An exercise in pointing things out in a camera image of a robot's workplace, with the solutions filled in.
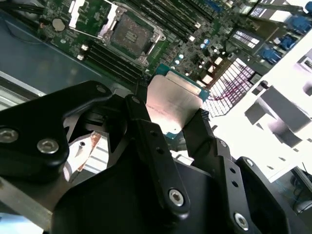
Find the green circuit board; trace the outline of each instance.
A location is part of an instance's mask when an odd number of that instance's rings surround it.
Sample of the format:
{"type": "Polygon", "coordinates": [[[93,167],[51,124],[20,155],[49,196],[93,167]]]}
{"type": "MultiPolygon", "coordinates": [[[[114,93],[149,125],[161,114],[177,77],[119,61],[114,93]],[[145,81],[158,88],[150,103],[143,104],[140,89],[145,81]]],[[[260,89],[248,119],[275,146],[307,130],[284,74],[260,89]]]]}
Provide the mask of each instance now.
{"type": "Polygon", "coordinates": [[[38,34],[119,82],[136,84],[160,64],[196,81],[226,52],[225,41],[238,21],[222,1],[47,0],[38,34]],[[111,13],[114,25],[101,35],[111,13]]]}

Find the metal bolt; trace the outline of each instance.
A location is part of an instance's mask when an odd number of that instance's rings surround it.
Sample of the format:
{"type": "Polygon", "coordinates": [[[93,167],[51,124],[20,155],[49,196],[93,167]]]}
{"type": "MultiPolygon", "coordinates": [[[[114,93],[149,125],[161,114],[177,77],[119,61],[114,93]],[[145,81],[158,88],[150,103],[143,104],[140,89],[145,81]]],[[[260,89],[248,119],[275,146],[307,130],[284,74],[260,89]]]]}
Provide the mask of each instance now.
{"type": "Polygon", "coordinates": [[[106,90],[100,85],[97,86],[97,90],[101,93],[104,93],[104,94],[106,93],[106,90]]]}
{"type": "Polygon", "coordinates": [[[253,162],[250,159],[246,159],[246,162],[249,164],[249,166],[251,166],[251,167],[254,166],[253,162]]]}
{"type": "Polygon", "coordinates": [[[182,206],[184,204],[183,195],[176,189],[169,191],[169,198],[176,206],[182,206]]]}
{"type": "Polygon", "coordinates": [[[222,145],[223,147],[225,147],[225,148],[228,146],[223,140],[220,140],[220,143],[221,143],[221,145],[222,145]]]}
{"type": "Polygon", "coordinates": [[[17,131],[10,128],[0,129],[0,143],[12,143],[19,138],[17,131]]]}
{"type": "Polygon", "coordinates": [[[59,150],[59,144],[52,139],[43,139],[37,144],[38,150],[43,154],[54,154],[59,150]]]}
{"type": "Polygon", "coordinates": [[[132,100],[133,100],[134,102],[136,102],[137,104],[140,104],[140,100],[137,99],[135,96],[132,97],[132,100]]]}
{"type": "Polygon", "coordinates": [[[239,227],[241,227],[241,229],[243,229],[244,231],[248,231],[249,225],[244,216],[239,213],[235,213],[234,218],[235,222],[238,224],[239,227]]]}

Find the screw hole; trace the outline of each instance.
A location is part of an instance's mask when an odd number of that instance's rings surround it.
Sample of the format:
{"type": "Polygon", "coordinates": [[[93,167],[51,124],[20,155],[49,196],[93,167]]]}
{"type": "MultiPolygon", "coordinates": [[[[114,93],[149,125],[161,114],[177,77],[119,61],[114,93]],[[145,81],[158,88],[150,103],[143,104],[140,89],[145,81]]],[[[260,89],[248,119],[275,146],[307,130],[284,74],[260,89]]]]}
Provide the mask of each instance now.
{"type": "Polygon", "coordinates": [[[235,181],[232,181],[232,184],[238,188],[238,184],[235,181]]]}
{"type": "Polygon", "coordinates": [[[156,132],[154,132],[154,131],[151,131],[151,134],[152,134],[152,136],[154,136],[154,137],[157,137],[157,136],[158,136],[158,134],[157,134],[156,132]]]}
{"type": "Polygon", "coordinates": [[[245,225],[245,221],[242,219],[242,218],[239,218],[238,221],[242,224],[242,225],[245,225]]]}
{"type": "Polygon", "coordinates": [[[161,148],[159,148],[159,147],[157,147],[156,148],[156,151],[159,153],[159,154],[161,154],[161,155],[163,155],[165,152],[163,151],[163,149],[161,149],[161,148]]]}

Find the metal plate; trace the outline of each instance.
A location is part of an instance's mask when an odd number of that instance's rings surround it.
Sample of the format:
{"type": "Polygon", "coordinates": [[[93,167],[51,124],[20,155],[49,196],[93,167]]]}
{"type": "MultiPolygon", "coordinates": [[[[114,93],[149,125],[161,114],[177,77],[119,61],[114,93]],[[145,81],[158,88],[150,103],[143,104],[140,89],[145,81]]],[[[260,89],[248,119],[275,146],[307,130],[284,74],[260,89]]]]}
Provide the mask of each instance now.
{"type": "Polygon", "coordinates": [[[148,86],[147,110],[152,122],[160,125],[162,132],[174,138],[192,119],[203,101],[188,83],[173,81],[157,75],[148,86]]]}

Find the blue connector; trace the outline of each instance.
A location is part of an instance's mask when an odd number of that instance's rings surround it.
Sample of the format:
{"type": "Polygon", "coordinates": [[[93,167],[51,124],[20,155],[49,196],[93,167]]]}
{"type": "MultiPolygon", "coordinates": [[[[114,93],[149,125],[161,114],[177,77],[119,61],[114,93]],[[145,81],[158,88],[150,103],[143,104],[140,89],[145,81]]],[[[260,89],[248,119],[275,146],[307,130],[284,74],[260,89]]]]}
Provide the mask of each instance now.
{"type": "Polygon", "coordinates": [[[284,50],[291,50],[294,45],[296,45],[296,40],[289,35],[286,35],[280,39],[279,46],[284,50]]]}
{"type": "Polygon", "coordinates": [[[300,34],[306,34],[312,28],[311,22],[304,16],[292,17],[290,24],[300,34]]]}
{"type": "Polygon", "coordinates": [[[307,11],[312,14],[312,1],[309,1],[306,5],[307,11]]]}
{"type": "Polygon", "coordinates": [[[259,54],[270,64],[276,64],[282,59],[282,54],[272,48],[263,48],[259,54]]]}
{"type": "Polygon", "coordinates": [[[216,4],[214,1],[212,0],[205,0],[205,3],[207,5],[209,5],[212,9],[214,9],[214,11],[220,13],[221,11],[223,11],[223,8],[218,6],[218,4],[216,4]]]}

